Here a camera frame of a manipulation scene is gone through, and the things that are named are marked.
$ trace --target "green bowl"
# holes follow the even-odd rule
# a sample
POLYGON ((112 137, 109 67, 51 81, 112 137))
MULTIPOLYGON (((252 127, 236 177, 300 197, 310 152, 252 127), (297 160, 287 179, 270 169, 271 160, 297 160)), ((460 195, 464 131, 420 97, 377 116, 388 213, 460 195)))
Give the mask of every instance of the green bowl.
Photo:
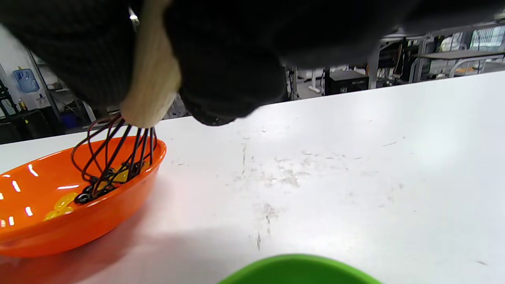
POLYGON ((313 255, 281 255, 257 261, 219 284, 380 284, 346 264, 313 255))

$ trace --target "blue water bottle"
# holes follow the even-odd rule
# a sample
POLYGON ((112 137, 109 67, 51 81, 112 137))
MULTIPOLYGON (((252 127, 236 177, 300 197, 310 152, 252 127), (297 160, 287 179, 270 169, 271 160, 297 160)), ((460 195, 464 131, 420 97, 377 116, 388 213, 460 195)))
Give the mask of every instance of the blue water bottle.
POLYGON ((14 74, 21 91, 28 93, 38 91, 40 89, 37 79, 35 79, 35 75, 31 69, 21 69, 20 67, 12 73, 14 74))

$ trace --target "desk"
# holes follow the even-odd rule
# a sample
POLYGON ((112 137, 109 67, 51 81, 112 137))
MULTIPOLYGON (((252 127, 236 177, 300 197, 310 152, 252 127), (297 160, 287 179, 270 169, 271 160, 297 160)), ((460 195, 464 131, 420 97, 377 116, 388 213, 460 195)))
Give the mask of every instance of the desk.
MULTIPOLYGON (((505 279, 505 72, 162 121, 148 205, 81 248, 0 260, 2 283, 215 284, 284 253, 388 284, 505 279)), ((84 134, 1 145, 0 172, 84 134)))
POLYGON ((418 58, 426 58, 433 60, 458 60, 458 59, 477 59, 481 57, 495 57, 495 56, 503 56, 505 52, 489 52, 489 51, 449 51, 449 52, 438 52, 438 53, 429 53, 429 54, 420 54, 417 55, 418 58))
POLYGON ((414 82, 414 69, 419 64, 422 65, 423 59, 429 60, 457 60, 458 62, 451 68, 449 72, 449 77, 452 78, 456 74, 457 70, 463 63, 475 61, 475 60, 484 60, 484 59, 494 59, 494 58, 503 58, 505 56, 505 52, 488 52, 488 51, 449 51, 449 52, 439 52, 439 53, 429 53, 429 54, 419 54, 417 55, 417 59, 414 61, 411 67, 411 75, 410 75, 410 83, 414 82))

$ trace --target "orange bowl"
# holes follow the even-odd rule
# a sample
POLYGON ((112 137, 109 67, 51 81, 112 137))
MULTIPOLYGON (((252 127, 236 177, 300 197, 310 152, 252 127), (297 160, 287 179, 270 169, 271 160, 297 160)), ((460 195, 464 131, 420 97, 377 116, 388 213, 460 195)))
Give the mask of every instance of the orange bowl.
MULTIPOLYGON (((109 142, 109 156, 120 138, 109 142)), ((96 150, 103 141, 91 143, 96 150)), ((135 137, 126 138, 112 167, 119 168, 132 153, 135 137)), ((153 164, 129 182, 87 204, 74 202, 71 213, 44 221, 56 203, 89 185, 71 162, 72 149, 34 160, 0 175, 0 255, 38 257, 67 251, 89 243, 132 216, 151 193, 166 145, 158 140, 153 164)), ((81 167, 90 159, 88 145, 81 146, 75 160, 81 167)), ((103 151, 98 161, 105 163, 103 151)), ((91 173, 98 175, 92 164, 91 173)))

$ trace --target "table surface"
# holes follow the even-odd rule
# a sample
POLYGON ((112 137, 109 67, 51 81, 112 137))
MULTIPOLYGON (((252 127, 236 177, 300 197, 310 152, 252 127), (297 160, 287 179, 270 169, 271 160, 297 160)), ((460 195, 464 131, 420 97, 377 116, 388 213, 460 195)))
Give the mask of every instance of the table surface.
MULTIPOLYGON (((388 284, 505 279, 505 72, 260 108, 212 128, 161 122, 147 206, 104 237, 0 259, 2 283, 215 284, 285 253, 388 284)), ((0 172, 82 133, 0 146, 0 172)))
POLYGON ((427 58, 427 59, 435 59, 435 60, 457 60, 457 59, 470 59, 477 57, 486 57, 486 56, 498 56, 505 55, 505 51, 503 52, 489 52, 489 51, 448 51, 448 52, 437 52, 437 53, 428 53, 422 55, 415 55, 419 58, 427 58))

